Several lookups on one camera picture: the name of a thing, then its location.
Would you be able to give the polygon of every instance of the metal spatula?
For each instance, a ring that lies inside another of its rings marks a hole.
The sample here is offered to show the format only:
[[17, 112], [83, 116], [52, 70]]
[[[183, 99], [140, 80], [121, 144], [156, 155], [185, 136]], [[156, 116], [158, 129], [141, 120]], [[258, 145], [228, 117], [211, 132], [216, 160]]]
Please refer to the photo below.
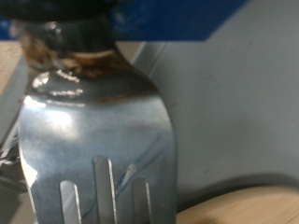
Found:
[[170, 119], [104, 17], [15, 28], [29, 71], [21, 164], [37, 222], [175, 224]]

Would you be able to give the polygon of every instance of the wooden surface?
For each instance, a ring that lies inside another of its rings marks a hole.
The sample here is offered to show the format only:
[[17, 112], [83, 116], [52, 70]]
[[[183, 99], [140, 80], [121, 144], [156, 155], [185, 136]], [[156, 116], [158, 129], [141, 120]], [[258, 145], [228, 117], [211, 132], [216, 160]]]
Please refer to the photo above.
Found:
[[298, 224], [299, 191], [242, 189], [178, 214], [177, 224]]
[[16, 41], [0, 41], [0, 95], [21, 58], [21, 46]]

